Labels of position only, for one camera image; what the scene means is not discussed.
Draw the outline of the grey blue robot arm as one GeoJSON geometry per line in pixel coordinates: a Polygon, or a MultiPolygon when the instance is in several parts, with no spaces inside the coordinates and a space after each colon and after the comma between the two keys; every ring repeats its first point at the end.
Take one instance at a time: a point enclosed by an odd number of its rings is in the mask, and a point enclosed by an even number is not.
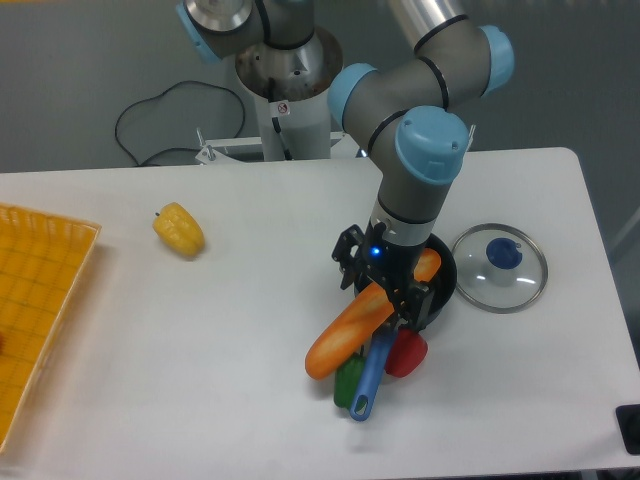
{"type": "Polygon", "coordinates": [[[452,108],[507,83],[514,52],[456,1],[390,7],[413,56],[388,72],[345,65],[310,1],[181,1],[176,12],[205,61],[234,60],[266,160],[324,159],[338,124],[379,168],[366,228],[343,232],[333,257],[344,286],[381,286],[394,313],[422,330],[448,295],[419,278],[418,257],[471,141],[452,108]]]}

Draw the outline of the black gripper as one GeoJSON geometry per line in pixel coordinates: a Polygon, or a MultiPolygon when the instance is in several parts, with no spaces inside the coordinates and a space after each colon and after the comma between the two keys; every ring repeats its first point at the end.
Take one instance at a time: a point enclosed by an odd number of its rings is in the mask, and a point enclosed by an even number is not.
{"type": "Polygon", "coordinates": [[[413,280],[425,242],[412,246],[396,245],[383,238],[386,231],[387,227],[382,223],[367,225],[363,244],[356,254],[359,265],[354,289],[360,293],[371,283],[376,283],[385,290],[392,306],[387,321],[392,329],[424,330],[436,318],[433,306],[435,284],[413,280]]]}

